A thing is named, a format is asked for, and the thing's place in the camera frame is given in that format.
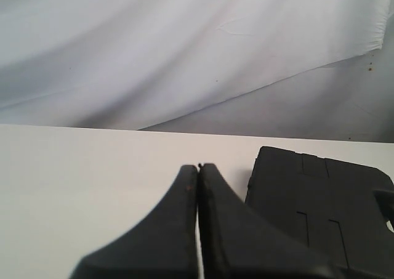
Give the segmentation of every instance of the black plastic object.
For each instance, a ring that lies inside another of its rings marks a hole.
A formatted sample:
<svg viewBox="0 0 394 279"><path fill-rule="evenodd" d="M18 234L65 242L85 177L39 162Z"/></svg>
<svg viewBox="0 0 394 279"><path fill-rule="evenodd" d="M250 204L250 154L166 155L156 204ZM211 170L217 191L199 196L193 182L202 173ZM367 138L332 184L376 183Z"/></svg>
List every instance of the black plastic object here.
<svg viewBox="0 0 394 279"><path fill-rule="evenodd" d="M394 278L394 185L376 168L262 147L246 204L348 278Z"/></svg>
<svg viewBox="0 0 394 279"><path fill-rule="evenodd" d="M200 169L198 218L205 279L342 276L324 256L248 208L214 164Z"/></svg>
<svg viewBox="0 0 394 279"><path fill-rule="evenodd" d="M72 279L198 278L194 166L182 166L160 203L132 230L84 257Z"/></svg>

